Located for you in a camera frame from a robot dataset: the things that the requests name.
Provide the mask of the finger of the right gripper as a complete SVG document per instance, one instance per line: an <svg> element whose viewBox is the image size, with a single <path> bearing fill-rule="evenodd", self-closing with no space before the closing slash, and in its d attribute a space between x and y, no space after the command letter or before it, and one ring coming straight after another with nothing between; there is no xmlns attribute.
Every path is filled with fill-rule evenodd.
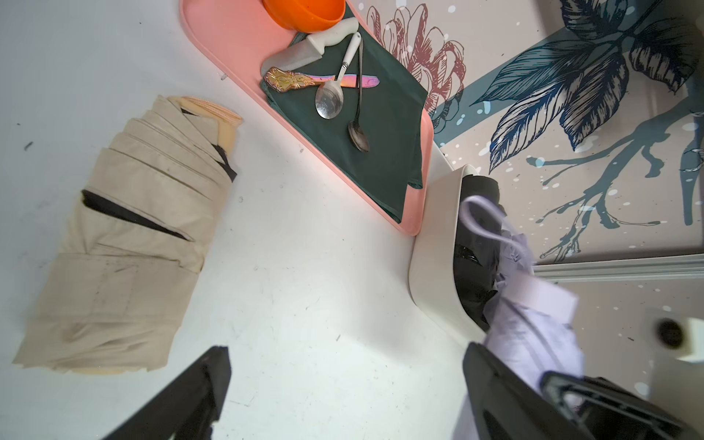
<svg viewBox="0 0 704 440"><path fill-rule="evenodd" d="M693 428L604 378L550 371L541 393L589 439L691 439Z"/></svg>

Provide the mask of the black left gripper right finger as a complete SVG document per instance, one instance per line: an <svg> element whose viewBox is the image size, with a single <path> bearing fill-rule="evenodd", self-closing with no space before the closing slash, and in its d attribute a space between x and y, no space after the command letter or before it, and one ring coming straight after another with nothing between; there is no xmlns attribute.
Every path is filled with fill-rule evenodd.
<svg viewBox="0 0 704 440"><path fill-rule="evenodd" d="M467 395L479 439L587 439L485 346L463 359Z"/></svg>

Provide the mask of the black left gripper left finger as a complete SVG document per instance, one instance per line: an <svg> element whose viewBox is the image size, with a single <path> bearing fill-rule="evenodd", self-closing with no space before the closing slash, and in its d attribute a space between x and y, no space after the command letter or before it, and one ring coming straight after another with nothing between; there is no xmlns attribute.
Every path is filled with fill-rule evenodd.
<svg viewBox="0 0 704 440"><path fill-rule="evenodd" d="M210 439L231 379L226 346L212 346L108 439Z"/></svg>

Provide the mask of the lavender umbrella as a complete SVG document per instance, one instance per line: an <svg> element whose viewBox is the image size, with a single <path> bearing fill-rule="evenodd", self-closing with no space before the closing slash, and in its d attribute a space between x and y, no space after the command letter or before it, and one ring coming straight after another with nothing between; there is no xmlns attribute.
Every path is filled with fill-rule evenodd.
<svg viewBox="0 0 704 440"><path fill-rule="evenodd" d="M535 274L535 256L527 238L510 224L495 203L486 197L471 195L460 203L458 218L470 232L500 243L499 273L504 279L515 272Z"/></svg>
<svg viewBox="0 0 704 440"><path fill-rule="evenodd" d="M583 354L571 322L579 300L570 291L517 272L500 292L491 328L481 344L541 397L540 382L550 372L579 377ZM456 421L456 439L478 438L467 396Z"/></svg>

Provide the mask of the black sleeved umbrella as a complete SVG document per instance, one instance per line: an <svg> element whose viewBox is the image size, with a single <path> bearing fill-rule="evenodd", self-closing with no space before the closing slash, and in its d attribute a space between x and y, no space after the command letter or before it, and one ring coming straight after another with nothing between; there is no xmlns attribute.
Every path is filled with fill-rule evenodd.
<svg viewBox="0 0 704 440"><path fill-rule="evenodd" d="M461 182L460 203L472 195L480 195L495 204L504 214L500 204L500 190L496 181L480 175L468 175ZM471 214L480 226L494 234L502 231L501 223L493 219L482 207L473 205ZM453 274L458 299L467 315L482 330L490 329L485 307L497 293L494 288L498 273L501 245L498 241L471 232L458 220L453 255Z"/></svg>

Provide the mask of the beige striped umbrella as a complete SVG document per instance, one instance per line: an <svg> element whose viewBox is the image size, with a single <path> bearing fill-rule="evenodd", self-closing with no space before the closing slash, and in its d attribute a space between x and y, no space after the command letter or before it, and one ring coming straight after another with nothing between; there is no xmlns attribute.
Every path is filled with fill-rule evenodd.
<svg viewBox="0 0 704 440"><path fill-rule="evenodd" d="M236 179L241 117L159 96L104 148L14 359L83 374L169 359Z"/></svg>

